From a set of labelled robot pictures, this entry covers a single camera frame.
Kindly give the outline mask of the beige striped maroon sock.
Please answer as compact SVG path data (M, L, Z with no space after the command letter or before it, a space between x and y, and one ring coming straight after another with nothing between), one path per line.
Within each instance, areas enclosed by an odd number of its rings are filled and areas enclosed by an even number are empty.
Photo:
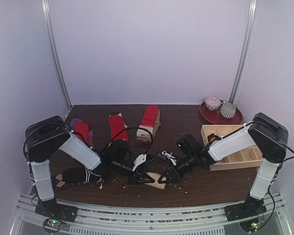
M159 178L161 177L160 174L155 173L155 172L148 172L147 173L148 176L150 176L152 179L154 179L153 183L145 183L145 185L153 187L153 188L157 188L157 189L165 189L166 184L160 184L158 183Z

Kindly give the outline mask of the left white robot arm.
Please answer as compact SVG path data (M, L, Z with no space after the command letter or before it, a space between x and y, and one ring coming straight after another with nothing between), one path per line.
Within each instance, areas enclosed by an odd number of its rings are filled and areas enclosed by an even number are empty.
M51 178L50 159L56 151L61 151L82 164L64 172L67 184L100 182L108 178L112 170L122 171L131 184L154 184L154 174L144 169L152 156L147 152L139 155L134 163L123 162L129 154L124 127L112 135L111 140L101 150L88 144L86 136L70 129L60 116L53 116L29 126L25 131L24 156L30 167L30 177L36 187L41 208L49 217L57 217L61 208L55 203L55 186Z

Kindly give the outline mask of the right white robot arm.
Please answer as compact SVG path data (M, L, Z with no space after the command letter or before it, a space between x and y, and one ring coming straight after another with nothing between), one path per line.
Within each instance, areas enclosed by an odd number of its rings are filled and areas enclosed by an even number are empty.
M207 125L202 128L202 133L206 134L204 144L191 134L176 142L185 156L173 161L158 183L179 181L196 166L211 171L257 167L258 173L249 193L251 198L241 207L244 215L252 216L259 210L259 200L267 194L286 158L287 129L267 115L257 113L252 121L241 126Z

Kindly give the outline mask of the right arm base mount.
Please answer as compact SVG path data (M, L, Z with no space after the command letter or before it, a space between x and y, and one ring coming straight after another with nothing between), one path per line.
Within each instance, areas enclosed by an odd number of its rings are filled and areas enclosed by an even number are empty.
M228 222L239 220L243 231L253 233L260 229L259 215L267 212L267 208L263 199L248 196L242 203L226 206L224 212Z

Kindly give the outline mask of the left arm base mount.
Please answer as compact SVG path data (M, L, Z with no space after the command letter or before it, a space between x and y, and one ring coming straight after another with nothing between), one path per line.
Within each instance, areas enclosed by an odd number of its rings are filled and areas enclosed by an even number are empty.
M43 229L49 234L59 232L66 222L75 222L77 207L57 203L55 199L37 202L35 213L46 217Z

